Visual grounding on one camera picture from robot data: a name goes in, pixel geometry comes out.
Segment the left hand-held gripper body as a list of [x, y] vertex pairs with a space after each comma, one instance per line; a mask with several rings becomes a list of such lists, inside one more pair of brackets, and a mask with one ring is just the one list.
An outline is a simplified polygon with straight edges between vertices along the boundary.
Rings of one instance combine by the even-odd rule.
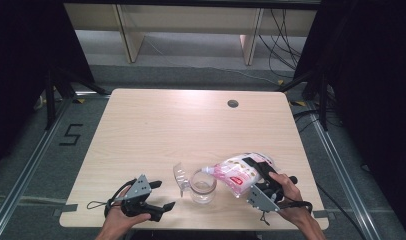
[[140, 175], [121, 200], [121, 210], [126, 216], [147, 213], [146, 199], [151, 193], [150, 184], [145, 175]]

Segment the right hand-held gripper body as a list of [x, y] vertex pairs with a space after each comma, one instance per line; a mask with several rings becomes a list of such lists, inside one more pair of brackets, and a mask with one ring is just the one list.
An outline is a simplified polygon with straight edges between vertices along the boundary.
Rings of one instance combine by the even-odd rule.
[[263, 212], [279, 211], [278, 203], [284, 198], [282, 186], [275, 180], [264, 180], [250, 186], [247, 202]]

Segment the red white sugar pouch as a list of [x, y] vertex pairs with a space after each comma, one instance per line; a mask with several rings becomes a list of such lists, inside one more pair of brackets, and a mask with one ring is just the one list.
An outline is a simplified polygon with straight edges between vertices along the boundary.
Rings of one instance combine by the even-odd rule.
[[222, 181], [235, 197], [247, 192], [252, 184], [262, 179], [257, 166], [266, 164], [277, 170], [274, 160], [262, 153], [250, 152], [231, 157], [221, 163], [202, 168], [202, 172]]

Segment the clear jar with taupe handle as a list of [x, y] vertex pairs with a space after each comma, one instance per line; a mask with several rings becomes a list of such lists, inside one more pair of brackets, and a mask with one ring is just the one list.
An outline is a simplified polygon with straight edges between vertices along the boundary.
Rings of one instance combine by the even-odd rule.
[[191, 199], [199, 204], [208, 204], [215, 197], [217, 180], [202, 169], [188, 175], [181, 163], [173, 167], [175, 181], [180, 189], [180, 196], [189, 192]]

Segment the person's right hand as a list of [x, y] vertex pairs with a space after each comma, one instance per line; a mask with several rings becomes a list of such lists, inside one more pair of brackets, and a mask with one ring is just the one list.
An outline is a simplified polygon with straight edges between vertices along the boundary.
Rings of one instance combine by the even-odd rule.
[[[282, 204], [302, 201], [300, 190], [295, 186], [295, 184], [286, 174], [277, 174], [274, 172], [270, 172], [269, 175], [283, 188], [284, 200], [282, 201]], [[279, 215], [297, 227], [304, 226], [306, 223], [309, 223], [311, 219], [311, 214], [306, 207], [292, 207], [282, 209], [279, 211]]]

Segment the person's left hand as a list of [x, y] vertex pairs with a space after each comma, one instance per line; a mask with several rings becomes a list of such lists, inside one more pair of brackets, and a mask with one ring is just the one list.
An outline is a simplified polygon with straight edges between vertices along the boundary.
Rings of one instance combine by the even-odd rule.
[[143, 223], [151, 218], [148, 213], [128, 217], [121, 210], [121, 201], [114, 201], [106, 216], [103, 224], [104, 230], [110, 230], [115, 233], [123, 233], [130, 230], [133, 226]]

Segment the grey tape strip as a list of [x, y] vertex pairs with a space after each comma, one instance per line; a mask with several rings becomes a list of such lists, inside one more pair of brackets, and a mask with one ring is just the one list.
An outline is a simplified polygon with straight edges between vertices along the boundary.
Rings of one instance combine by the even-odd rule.
[[61, 208], [55, 209], [53, 211], [52, 216], [54, 217], [60, 217], [62, 213], [64, 212], [75, 212], [77, 211], [78, 208], [78, 204], [68, 204], [68, 205], [64, 205]]
[[336, 215], [333, 212], [328, 212], [326, 210], [313, 211], [314, 218], [328, 218], [329, 220], [335, 220]]

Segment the black metal stand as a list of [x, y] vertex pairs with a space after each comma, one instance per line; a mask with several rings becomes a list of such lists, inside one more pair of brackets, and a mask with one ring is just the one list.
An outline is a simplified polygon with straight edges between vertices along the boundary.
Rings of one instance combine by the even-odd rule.
[[71, 99], [76, 96], [76, 93], [71, 85], [72, 82], [79, 83], [97, 94], [110, 95], [109, 91], [73, 72], [61, 67], [50, 67], [45, 78], [45, 95], [47, 100], [46, 130], [49, 130], [56, 122], [56, 100], [54, 90], [57, 90], [63, 99]]
[[278, 92], [286, 92], [295, 86], [305, 82], [306, 86], [302, 92], [302, 97], [305, 100], [314, 100], [316, 96], [319, 97], [318, 114], [320, 117], [320, 124], [324, 131], [328, 130], [327, 127], [327, 95], [328, 95], [328, 81], [325, 73], [320, 70], [310, 70], [285, 85], [280, 86]]

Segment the black curtain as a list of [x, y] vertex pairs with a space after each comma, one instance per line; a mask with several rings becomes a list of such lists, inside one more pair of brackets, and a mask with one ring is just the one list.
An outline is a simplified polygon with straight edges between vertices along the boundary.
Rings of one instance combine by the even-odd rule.
[[297, 76], [347, 20], [328, 83], [355, 146], [406, 232], [406, 0], [320, 0]]
[[45, 89], [50, 69], [94, 77], [60, 0], [0, 0], [0, 161]]

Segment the beige wooden desk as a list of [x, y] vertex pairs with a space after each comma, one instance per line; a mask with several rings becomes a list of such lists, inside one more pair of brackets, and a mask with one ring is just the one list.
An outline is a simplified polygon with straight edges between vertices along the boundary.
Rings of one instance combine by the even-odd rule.
[[226, 8], [121, 4], [64, 5], [76, 30], [116, 31], [126, 59], [136, 61], [148, 32], [234, 34], [240, 37], [244, 63], [251, 65], [259, 35], [305, 37], [316, 12], [285, 7]]

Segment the grey metal floor rail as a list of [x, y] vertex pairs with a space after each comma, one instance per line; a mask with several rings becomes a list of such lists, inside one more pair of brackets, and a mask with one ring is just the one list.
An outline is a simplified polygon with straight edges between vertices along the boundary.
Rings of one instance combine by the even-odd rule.
[[334, 172], [340, 182], [344, 194], [350, 204], [351, 209], [355, 215], [359, 229], [366, 240], [381, 240], [377, 228], [373, 222], [372, 216], [369, 213], [365, 203], [359, 195], [355, 184], [350, 178], [350, 175], [327, 131], [321, 124], [321, 118], [316, 118], [314, 114], [311, 115], [314, 120], [314, 128], [320, 138], [320, 141], [328, 155], [332, 164]]
[[10, 192], [4, 198], [4, 201], [0, 205], [0, 236], [3, 233], [5, 227], [7, 226], [11, 216], [13, 215], [17, 204], [20, 202], [26, 188], [29, 185], [36, 169], [38, 168], [44, 154], [49, 148], [51, 141], [53, 140], [56, 131], [59, 128], [62, 117], [65, 112], [70, 107], [70, 100], [63, 100], [60, 104], [59, 109], [56, 111], [56, 117], [54, 122], [44, 131], [40, 141], [35, 147], [32, 155], [26, 162], [25, 167], [17, 178], [14, 186]]

